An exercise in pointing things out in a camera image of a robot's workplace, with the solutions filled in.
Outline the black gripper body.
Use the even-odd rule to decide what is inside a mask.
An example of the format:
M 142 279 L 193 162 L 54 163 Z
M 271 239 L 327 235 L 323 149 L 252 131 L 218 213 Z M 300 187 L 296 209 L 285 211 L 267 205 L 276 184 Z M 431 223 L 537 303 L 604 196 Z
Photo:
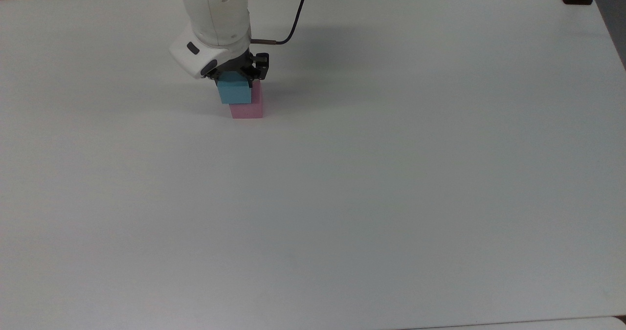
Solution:
M 245 51 L 233 60 L 226 61 L 224 64 L 205 71 L 205 76 L 209 77 L 210 72 L 219 72 L 220 76 L 224 72 L 237 72 L 244 77 L 250 77 L 251 69 L 269 70 L 269 54 L 266 52 L 252 54 L 250 51 Z

